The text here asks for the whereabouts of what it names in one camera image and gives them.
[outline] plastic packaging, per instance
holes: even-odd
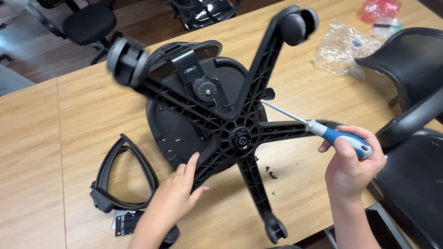
[[[364,68],[354,58],[371,55],[382,45],[355,28],[332,21],[329,32],[322,38],[313,57],[314,66],[338,77],[353,76],[365,79]]]
[[[393,34],[403,29],[403,24],[399,19],[382,17],[377,19],[371,28],[371,35],[387,39]]]
[[[402,3],[399,0],[366,0],[359,11],[361,20],[373,23],[381,17],[395,17]]]

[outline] armrest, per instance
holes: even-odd
[[[392,147],[423,128],[443,113],[443,87],[391,120],[376,136],[382,147]]]
[[[43,24],[51,33],[53,33],[55,36],[61,37],[63,39],[66,39],[66,35],[59,30],[55,25],[53,25],[48,18],[46,18],[36,7],[34,7],[31,3],[27,3],[25,5],[26,10],[33,15],[37,20]]]

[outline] red plastic bag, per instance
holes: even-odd
[[[380,17],[394,17],[401,8],[399,0],[366,0],[359,11],[361,20],[374,23]]]

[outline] table surface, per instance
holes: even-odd
[[[443,29],[443,21],[414,0],[403,0],[404,27]],[[313,67],[312,56],[332,19],[368,34],[359,20],[359,1],[286,0],[234,19],[187,33],[173,41],[223,44],[221,56],[249,68],[271,17],[289,5],[312,7],[320,17],[310,40],[284,45],[269,85],[273,104],[306,119],[327,119],[376,132],[394,117],[396,95],[385,76],[368,73],[360,82]],[[153,165],[160,181],[172,172],[156,146],[145,117],[146,99],[114,83],[105,63],[0,97],[0,241],[2,248],[126,248],[130,236],[114,237],[113,214],[97,210],[89,196],[98,168],[120,133],[131,138]],[[267,108],[273,121],[288,117]],[[443,131],[432,122],[430,127]],[[319,137],[264,144],[256,152],[273,212],[288,230],[279,245],[293,244],[332,224],[324,172],[334,150],[320,154]],[[269,166],[278,179],[270,179]],[[205,182],[211,190],[178,224],[174,248],[266,248],[264,224],[237,167]],[[142,201],[149,189],[130,155],[117,159],[110,193]],[[365,206],[375,203],[363,194]]]

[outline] screwdriver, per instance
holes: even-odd
[[[355,153],[357,154],[357,157],[359,159],[365,159],[371,156],[372,154],[372,148],[371,146],[366,143],[366,141],[364,141],[362,138],[351,134],[351,133],[347,133],[347,132],[340,132],[340,131],[336,131],[334,129],[331,129],[329,127],[326,127],[320,123],[317,123],[314,119],[310,120],[310,121],[306,121],[304,119],[301,119],[297,116],[294,116],[290,113],[288,113],[287,111],[276,107],[273,104],[268,103],[265,100],[260,100],[263,104],[283,113],[284,115],[297,120],[298,122],[302,123],[306,128],[305,131],[307,132],[312,132],[315,135],[318,135],[322,138],[324,138],[326,141],[328,141],[331,145],[334,145],[334,141],[338,138],[338,137],[343,137],[344,139],[346,139],[349,144],[352,146],[352,148],[354,148]]]

